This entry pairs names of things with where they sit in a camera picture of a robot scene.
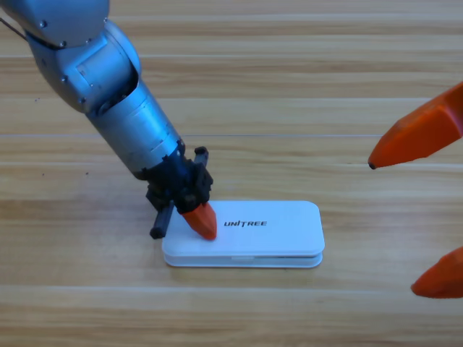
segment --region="orange object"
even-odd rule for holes
[[[209,202],[199,205],[195,210],[182,214],[190,227],[204,239],[214,240],[217,237],[216,213]]]
[[[431,299],[463,298],[463,247],[443,256],[412,285],[412,292]]]
[[[372,169],[426,158],[463,136],[463,82],[398,120],[370,157]]]

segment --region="silver robotic arm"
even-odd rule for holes
[[[207,150],[185,146],[151,95],[129,38],[108,19],[109,0],[0,0],[25,31],[37,67],[54,91],[87,116],[120,160],[148,182],[158,211],[151,235],[165,236],[173,206],[205,239],[216,237],[208,204]]]

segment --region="wood grain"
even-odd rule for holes
[[[383,134],[427,98],[159,98],[182,136]],[[58,98],[0,99],[2,135],[97,135]]]
[[[463,244],[463,142],[380,171],[366,161],[397,119],[463,80],[462,12],[111,0],[189,157],[210,150],[213,199],[320,207],[312,270],[166,266],[146,183],[0,27],[0,346],[461,346],[463,301],[409,287]]]

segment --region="white case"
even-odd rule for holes
[[[207,241],[174,209],[162,241],[178,267],[315,267],[325,248],[320,211],[307,201],[217,201],[217,238]]]

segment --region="case lid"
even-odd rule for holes
[[[162,249],[170,257],[314,257],[325,248],[318,207],[307,201],[209,202],[217,238],[208,241],[174,210]]]

